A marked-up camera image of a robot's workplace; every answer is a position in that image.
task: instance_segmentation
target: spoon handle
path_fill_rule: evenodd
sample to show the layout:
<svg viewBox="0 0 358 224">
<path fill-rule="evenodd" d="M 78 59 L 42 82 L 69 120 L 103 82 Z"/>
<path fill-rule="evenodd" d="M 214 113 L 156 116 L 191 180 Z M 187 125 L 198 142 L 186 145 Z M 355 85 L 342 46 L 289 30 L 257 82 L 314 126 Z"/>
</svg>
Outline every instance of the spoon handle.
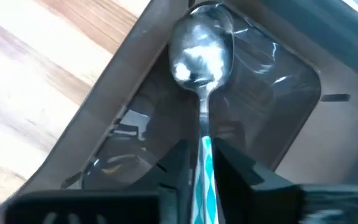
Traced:
<svg viewBox="0 0 358 224">
<path fill-rule="evenodd" d="M 191 209 L 191 224 L 204 223 L 219 223 L 208 113 L 200 113 L 200 139 Z"/>
</svg>

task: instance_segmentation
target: metal spoon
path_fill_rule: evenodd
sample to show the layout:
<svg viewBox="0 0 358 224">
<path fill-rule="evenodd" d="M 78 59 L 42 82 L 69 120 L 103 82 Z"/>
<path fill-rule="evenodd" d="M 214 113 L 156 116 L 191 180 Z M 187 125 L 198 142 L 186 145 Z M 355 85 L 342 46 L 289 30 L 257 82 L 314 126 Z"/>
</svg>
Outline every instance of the metal spoon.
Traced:
<svg viewBox="0 0 358 224">
<path fill-rule="evenodd" d="M 200 140 L 194 174 L 191 223 L 218 223 L 211 138 L 209 96 L 225 84 L 234 61 L 233 22 L 220 4 L 191 11 L 173 29 L 170 68 L 176 82 L 200 98 Z"/>
</svg>

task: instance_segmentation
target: teal patterned handle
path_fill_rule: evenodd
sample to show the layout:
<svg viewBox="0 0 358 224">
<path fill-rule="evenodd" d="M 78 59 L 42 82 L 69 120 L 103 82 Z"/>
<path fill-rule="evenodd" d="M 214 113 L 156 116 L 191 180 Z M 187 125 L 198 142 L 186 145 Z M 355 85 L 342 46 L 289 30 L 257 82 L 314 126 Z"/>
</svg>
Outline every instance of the teal patterned handle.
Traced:
<svg viewBox="0 0 358 224">
<path fill-rule="evenodd" d="M 198 160 L 193 185 L 192 224 L 215 224 L 218 221 L 215 175 L 211 138 L 203 136 L 198 146 Z"/>
</svg>

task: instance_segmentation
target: wooden surface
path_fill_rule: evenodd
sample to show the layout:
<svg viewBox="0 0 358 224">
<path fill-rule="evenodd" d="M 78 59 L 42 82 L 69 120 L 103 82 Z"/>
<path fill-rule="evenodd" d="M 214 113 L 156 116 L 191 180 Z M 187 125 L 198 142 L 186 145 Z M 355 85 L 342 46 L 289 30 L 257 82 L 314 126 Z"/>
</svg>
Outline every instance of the wooden surface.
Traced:
<svg viewBox="0 0 358 224">
<path fill-rule="evenodd" d="M 0 203 L 43 163 L 149 0 L 0 0 Z"/>
</svg>

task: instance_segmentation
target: wood grain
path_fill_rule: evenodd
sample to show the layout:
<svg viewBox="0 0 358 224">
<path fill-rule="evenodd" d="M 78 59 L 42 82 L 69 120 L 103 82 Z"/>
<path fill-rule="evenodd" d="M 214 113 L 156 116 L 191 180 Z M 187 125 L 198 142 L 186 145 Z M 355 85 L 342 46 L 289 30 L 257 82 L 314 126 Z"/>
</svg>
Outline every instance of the wood grain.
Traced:
<svg viewBox="0 0 358 224">
<path fill-rule="evenodd" d="M 148 0 L 0 0 L 0 203 L 43 163 Z"/>
</svg>

